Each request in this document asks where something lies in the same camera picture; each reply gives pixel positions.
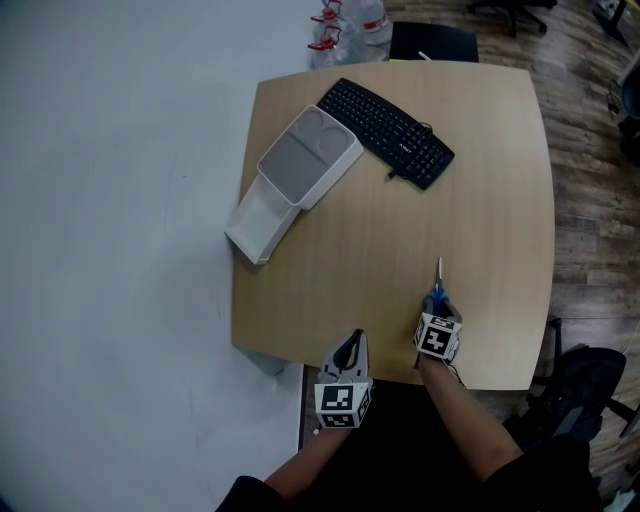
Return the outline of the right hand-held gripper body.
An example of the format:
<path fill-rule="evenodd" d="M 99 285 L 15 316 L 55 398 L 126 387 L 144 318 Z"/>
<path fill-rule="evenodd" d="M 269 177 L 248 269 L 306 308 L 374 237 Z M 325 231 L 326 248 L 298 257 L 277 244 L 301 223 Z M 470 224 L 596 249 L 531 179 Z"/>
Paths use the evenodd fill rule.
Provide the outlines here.
<path fill-rule="evenodd" d="M 461 315 L 459 319 L 446 319 L 442 306 L 438 314 L 422 312 L 414 334 L 414 345 L 419 353 L 450 365 L 458 351 L 461 330 Z"/>

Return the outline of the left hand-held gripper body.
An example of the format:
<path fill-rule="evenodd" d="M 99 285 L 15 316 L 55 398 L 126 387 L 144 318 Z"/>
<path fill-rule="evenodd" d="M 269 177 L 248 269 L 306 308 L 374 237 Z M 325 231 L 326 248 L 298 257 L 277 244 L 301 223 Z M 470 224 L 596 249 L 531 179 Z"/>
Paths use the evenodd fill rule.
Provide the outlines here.
<path fill-rule="evenodd" d="M 314 386 L 315 412 L 322 428 L 361 426 L 371 405 L 373 379 L 352 379 L 321 372 Z"/>

